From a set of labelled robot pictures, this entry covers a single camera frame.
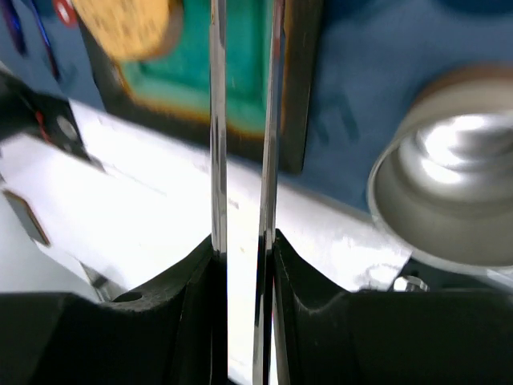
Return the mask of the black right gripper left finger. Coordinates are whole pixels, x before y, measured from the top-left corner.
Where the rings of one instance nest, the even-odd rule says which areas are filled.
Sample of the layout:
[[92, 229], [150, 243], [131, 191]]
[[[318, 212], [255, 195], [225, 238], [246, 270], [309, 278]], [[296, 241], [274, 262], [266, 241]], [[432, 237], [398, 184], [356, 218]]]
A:
[[1, 297], [4, 384], [225, 384], [226, 315], [212, 243], [111, 302]]

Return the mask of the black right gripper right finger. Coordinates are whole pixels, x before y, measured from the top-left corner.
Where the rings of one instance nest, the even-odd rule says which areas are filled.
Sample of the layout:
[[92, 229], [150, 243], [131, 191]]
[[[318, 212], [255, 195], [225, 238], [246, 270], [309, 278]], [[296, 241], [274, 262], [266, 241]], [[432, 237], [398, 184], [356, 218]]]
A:
[[512, 296], [415, 261], [428, 291], [344, 290], [275, 246], [274, 327], [281, 384], [509, 384]]

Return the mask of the brown bread slice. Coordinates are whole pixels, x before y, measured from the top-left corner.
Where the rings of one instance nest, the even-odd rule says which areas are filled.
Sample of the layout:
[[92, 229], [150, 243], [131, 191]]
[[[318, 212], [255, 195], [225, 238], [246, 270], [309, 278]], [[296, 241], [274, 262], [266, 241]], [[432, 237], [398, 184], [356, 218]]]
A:
[[73, 6], [95, 41], [115, 60], [165, 55], [184, 29], [182, 1], [82, 0]]

